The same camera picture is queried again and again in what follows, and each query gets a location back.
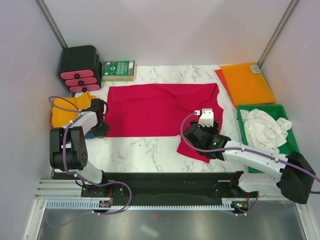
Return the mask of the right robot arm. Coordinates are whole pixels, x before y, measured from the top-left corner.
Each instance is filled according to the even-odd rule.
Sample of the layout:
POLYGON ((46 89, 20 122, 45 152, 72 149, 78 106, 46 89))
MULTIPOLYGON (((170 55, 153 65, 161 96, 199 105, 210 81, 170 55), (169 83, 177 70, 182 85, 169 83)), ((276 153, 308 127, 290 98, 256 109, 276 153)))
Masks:
POLYGON ((180 134, 187 146, 209 160, 239 163, 259 170, 259 173, 239 171, 229 184, 229 191, 235 197, 245 192, 282 194, 286 199, 305 205, 313 193, 315 171, 296 151, 290 154, 270 153, 246 146, 227 136, 213 134, 208 127, 192 121, 187 128, 181 127, 180 134))

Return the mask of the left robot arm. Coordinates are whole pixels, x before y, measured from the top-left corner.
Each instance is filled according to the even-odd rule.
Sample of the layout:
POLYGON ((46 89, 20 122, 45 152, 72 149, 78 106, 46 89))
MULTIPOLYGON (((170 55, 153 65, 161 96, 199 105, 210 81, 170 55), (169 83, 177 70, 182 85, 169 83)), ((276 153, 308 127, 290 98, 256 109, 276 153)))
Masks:
POLYGON ((52 128, 49 132, 49 163, 53 170, 60 170, 92 185, 92 191, 99 197, 106 196, 110 185, 103 170, 89 161, 85 135, 92 132, 96 137, 104 137, 110 130, 105 122, 109 112, 108 104, 99 98, 91 100, 90 107, 80 110, 71 101, 58 96, 49 97, 53 107, 66 112, 77 113, 63 127, 52 128))

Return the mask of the magenta t shirt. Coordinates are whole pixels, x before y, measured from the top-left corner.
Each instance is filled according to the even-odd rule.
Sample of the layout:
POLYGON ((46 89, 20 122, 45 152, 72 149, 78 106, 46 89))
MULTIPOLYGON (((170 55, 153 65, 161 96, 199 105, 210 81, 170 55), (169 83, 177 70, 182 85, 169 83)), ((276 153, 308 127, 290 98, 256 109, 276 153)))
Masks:
POLYGON ((223 109, 219 86, 208 84, 138 84, 111 86, 107 94, 109 138, 176 137, 181 123, 196 110, 212 109, 218 129, 223 109))

